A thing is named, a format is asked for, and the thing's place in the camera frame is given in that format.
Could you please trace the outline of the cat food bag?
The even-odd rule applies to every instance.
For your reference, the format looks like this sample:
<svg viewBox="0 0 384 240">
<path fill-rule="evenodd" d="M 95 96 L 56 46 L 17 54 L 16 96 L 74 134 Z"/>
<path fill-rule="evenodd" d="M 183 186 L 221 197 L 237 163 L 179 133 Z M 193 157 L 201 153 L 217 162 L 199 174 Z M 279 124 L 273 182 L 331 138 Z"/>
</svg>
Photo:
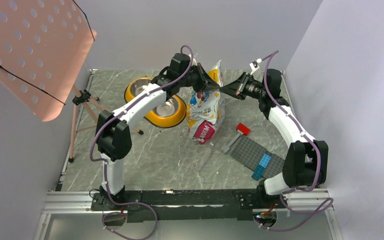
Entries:
<svg viewBox="0 0 384 240">
<path fill-rule="evenodd" d="M 224 94 L 220 88 L 194 92 L 186 106 L 188 135 L 204 145 L 217 132 L 225 118 Z"/>
</svg>

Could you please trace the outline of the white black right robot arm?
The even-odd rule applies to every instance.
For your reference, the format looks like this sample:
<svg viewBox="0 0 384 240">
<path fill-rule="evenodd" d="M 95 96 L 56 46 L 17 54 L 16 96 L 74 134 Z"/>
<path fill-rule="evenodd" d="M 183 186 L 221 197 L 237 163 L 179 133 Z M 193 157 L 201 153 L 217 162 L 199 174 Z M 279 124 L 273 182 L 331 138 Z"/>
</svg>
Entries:
<svg viewBox="0 0 384 240">
<path fill-rule="evenodd" d="M 282 76 L 281 71 L 270 68 L 263 80 L 258 81 L 250 73 L 243 72 L 235 81 L 220 88 L 222 93 L 239 100 L 246 97 L 258 100 L 259 110 L 288 145 L 281 172 L 266 178 L 264 189 L 255 195 L 262 208 L 273 204 L 275 195 L 304 187 L 312 190 L 327 178 L 329 147 L 324 140 L 315 139 L 304 129 L 290 104 L 280 95 Z"/>
</svg>

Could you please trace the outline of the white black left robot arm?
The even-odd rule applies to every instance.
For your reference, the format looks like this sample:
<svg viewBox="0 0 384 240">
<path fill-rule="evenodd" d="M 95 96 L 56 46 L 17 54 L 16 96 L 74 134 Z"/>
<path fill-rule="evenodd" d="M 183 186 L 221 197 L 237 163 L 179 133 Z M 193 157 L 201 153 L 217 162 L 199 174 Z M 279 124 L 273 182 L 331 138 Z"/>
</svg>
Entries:
<svg viewBox="0 0 384 240">
<path fill-rule="evenodd" d="M 100 113 L 92 147 L 97 147 L 103 162 L 100 193 L 109 209 L 117 210 L 125 202 L 122 161 L 133 145 L 130 128 L 185 87 L 200 93 L 220 86 L 199 63 L 193 62 L 193 55 L 177 53 L 138 96 L 112 112 Z"/>
</svg>

